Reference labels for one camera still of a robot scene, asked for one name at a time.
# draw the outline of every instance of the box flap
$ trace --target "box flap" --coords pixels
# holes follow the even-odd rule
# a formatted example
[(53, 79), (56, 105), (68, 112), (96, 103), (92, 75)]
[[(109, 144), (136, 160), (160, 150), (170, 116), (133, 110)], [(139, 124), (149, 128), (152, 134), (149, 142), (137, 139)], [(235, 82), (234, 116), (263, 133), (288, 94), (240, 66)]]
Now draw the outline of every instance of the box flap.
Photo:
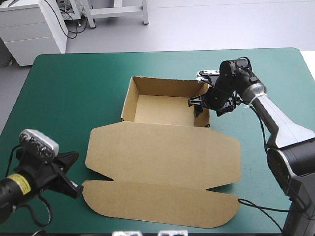
[(205, 190), (101, 180), (87, 180), (83, 186), (92, 210), (125, 219), (213, 228), (239, 208), (236, 196)]
[(86, 166), (117, 181), (205, 190), (239, 180), (240, 144), (207, 128), (123, 121), (92, 130)]
[(140, 94), (169, 97), (194, 97), (205, 85), (197, 80), (161, 79), (133, 76)]

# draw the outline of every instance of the white cable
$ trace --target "white cable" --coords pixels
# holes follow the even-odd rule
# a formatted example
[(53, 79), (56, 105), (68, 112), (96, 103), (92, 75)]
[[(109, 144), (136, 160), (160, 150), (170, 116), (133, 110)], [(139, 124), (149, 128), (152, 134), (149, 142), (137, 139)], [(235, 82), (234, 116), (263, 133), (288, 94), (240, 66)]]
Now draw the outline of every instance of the white cable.
[(267, 96), (267, 94), (265, 94), (265, 93), (257, 94), (255, 97), (253, 97), (253, 98), (251, 99), (251, 101), (249, 102), (249, 104), (246, 105), (244, 108), (249, 108), (249, 107), (252, 105), (252, 102), (253, 102), (256, 98), (258, 98), (258, 97), (260, 97), (260, 96), (262, 96), (262, 95), (266, 95), (266, 96)]

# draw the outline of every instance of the floor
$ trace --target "floor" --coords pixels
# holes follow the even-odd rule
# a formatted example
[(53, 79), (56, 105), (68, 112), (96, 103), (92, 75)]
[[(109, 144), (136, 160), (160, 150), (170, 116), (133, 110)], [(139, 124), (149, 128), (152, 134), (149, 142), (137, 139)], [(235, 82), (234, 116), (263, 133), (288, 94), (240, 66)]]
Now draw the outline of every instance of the floor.
[[(315, 77), (315, 0), (147, 1), (150, 24), (141, 16), (97, 19), (96, 29), (68, 40), (67, 53), (295, 47)], [(111, 7), (113, 1), (91, 3)], [(30, 68), (0, 68), (0, 132)]]

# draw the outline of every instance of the cardboard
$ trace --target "cardboard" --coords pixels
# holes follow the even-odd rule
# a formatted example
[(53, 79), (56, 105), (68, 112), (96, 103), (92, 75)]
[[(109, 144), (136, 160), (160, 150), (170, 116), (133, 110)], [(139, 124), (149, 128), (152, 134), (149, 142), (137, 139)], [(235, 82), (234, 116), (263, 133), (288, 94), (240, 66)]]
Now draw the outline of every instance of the cardboard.
[(124, 121), (92, 130), (86, 166), (117, 181), (206, 190), (238, 181), (240, 161), (238, 141), (215, 130)]
[(114, 181), (84, 182), (83, 196), (112, 217), (211, 228), (236, 213), (237, 197), (206, 191), (241, 177), (240, 144), (206, 128), (188, 98), (198, 81), (132, 77), (122, 122), (91, 131), (86, 166)]
[(99, 180), (83, 185), (92, 210), (118, 218), (211, 228), (225, 224), (239, 207), (236, 196), (204, 190)]
[(209, 110), (197, 118), (188, 98), (204, 94), (208, 85), (194, 80), (132, 77), (125, 99), (122, 120), (143, 123), (205, 127)]

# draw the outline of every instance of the green tabletop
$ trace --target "green tabletop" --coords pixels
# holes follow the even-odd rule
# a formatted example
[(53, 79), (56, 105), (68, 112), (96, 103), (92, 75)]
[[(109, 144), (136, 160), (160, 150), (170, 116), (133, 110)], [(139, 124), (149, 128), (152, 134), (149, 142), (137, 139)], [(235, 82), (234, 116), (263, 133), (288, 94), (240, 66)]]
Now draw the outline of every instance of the green tabletop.
[[(0, 136), (0, 173), (4, 176), (19, 133), (31, 128), (59, 143), (61, 152), (76, 150), (80, 153), (79, 160), (68, 172), (73, 181), (102, 179), (85, 167), (90, 131), (120, 121), (131, 76), (194, 80), (198, 70), (218, 69), (223, 60), (242, 56), (251, 59), (253, 71), (266, 85), (269, 97), (296, 123), (315, 130), (315, 83), (297, 49), (42, 55), (36, 59)], [(243, 105), (220, 118), (211, 112), (211, 128), (237, 138), (242, 147), (241, 180), (215, 191), (235, 194), (262, 206), (287, 209), (290, 202), (268, 169), (255, 114)], [(12, 167), (16, 165), (17, 160), (14, 160)], [(199, 229), (101, 216), (86, 205), (82, 196), (73, 200), (46, 191), (44, 197), (54, 209), (55, 218), (46, 227), (51, 233), (115, 230), (154, 233), (167, 229), (187, 229), (191, 233), (279, 232), (259, 210), (247, 206), (241, 206), (235, 217), (221, 227)], [(45, 207), (39, 200), (34, 199), (31, 204), (38, 217), (46, 220)], [(271, 214), (283, 225), (285, 213)], [(37, 229), (26, 209), (16, 211), (0, 225), (0, 232)]]

